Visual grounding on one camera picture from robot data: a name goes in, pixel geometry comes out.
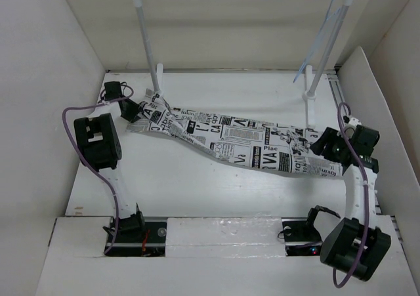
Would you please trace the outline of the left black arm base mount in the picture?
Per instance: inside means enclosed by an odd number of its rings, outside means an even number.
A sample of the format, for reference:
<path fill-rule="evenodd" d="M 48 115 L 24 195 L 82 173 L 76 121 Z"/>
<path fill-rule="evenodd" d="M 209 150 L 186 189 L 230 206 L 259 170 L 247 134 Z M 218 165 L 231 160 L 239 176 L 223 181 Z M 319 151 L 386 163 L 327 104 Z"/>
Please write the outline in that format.
<path fill-rule="evenodd" d="M 111 225 L 106 230 L 104 254 L 107 257 L 164 257 L 167 236 L 167 219 L 146 217 L 140 232 L 132 230 L 118 234 L 112 243 Z"/>

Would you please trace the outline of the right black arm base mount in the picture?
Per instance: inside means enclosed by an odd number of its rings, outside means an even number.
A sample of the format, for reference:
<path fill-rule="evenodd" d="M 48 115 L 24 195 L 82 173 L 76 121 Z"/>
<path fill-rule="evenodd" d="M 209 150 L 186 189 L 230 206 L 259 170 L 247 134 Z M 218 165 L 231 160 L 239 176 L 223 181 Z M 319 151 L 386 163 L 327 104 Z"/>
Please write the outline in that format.
<path fill-rule="evenodd" d="M 341 216 L 324 206 L 312 207 L 307 217 L 282 217 L 282 230 L 278 239 L 285 243 L 287 257 L 315 257 L 319 256 L 322 248 L 322 237 L 314 223 L 318 213 L 327 213 L 338 219 Z"/>

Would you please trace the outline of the clear blue plastic hanger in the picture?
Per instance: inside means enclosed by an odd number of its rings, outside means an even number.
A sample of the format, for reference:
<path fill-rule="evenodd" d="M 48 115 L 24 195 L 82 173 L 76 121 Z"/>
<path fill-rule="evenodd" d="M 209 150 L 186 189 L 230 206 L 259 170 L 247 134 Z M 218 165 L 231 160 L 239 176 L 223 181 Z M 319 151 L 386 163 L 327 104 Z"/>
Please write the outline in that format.
<path fill-rule="evenodd" d="M 322 41 L 325 37 L 325 34 L 326 34 L 327 26 L 329 25 L 331 20 L 336 19 L 336 17 L 338 16 L 338 13 L 341 10 L 341 8 L 338 8 L 336 11 L 331 12 L 331 8 L 333 6 L 333 3 L 334 3 L 334 0 L 331 0 L 330 3 L 329 3 L 329 6 L 327 8 L 327 11 L 325 13 L 324 20 L 323 20 L 323 22 L 320 26 L 320 29 L 318 30 L 318 33 L 315 37 L 315 40 L 313 41 L 312 45 L 310 46 L 310 49 L 309 49 L 305 59 L 303 60 L 303 63 L 301 64 L 297 74 L 295 75 L 295 77 L 293 79 L 293 83 L 296 82 L 296 80 L 298 80 L 299 76 L 302 74 L 303 70 L 309 64 L 310 60 L 312 59 L 312 57 L 314 56 L 316 51 L 320 48 L 320 45 L 321 45 L 321 43 L 322 43 Z"/>

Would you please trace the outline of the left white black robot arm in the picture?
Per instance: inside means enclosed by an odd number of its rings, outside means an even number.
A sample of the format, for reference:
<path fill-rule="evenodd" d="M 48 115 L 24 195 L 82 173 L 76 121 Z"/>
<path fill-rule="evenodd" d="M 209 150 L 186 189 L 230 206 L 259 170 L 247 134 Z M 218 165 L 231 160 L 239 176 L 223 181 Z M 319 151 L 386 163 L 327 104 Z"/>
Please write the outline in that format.
<path fill-rule="evenodd" d="M 62 121 L 69 140 L 80 162 L 96 175 L 111 192 L 115 217 L 104 230 L 113 238 L 139 241 L 146 235 L 146 223 L 138 204 L 128 200 L 129 193 L 124 186 L 117 165 L 122 159 L 122 148 L 110 112 L 98 116 L 77 118 L 73 121 L 74 134 L 70 133 L 66 115 L 71 108 L 62 113 Z"/>

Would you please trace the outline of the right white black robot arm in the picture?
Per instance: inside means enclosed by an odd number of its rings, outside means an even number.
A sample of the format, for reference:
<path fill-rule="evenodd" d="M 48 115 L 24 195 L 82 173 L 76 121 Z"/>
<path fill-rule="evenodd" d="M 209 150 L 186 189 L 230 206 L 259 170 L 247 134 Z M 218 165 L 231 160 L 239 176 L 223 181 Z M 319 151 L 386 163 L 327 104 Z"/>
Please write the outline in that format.
<path fill-rule="evenodd" d="M 322 263 L 368 281 L 391 245 L 381 231 L 375 207 L 375 181 L 379 164 L 372 158 L 379 142 L 378 131 L 357 125 L 347 144 L 342 134 L 330 127 L 310 147 L 318 156 L 343 167 L 346 188 L 345 216 L 322 244 Z"/>

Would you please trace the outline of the black white newspaper print trousers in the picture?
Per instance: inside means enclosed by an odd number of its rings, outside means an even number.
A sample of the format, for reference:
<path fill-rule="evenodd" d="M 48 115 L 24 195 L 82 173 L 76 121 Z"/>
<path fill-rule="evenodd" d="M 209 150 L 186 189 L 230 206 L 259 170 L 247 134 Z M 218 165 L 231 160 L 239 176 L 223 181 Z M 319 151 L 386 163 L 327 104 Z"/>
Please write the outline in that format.
<path fill-rule="evenodd" d="M 311 145 L 321 132 L 267 121 L 171 107 L 148 89 L 139 104 L 134 133 L 179 138 L 211 157 L 244 167 L 319 177 L 341 177 L 343 166 L 317 156 Z"/>

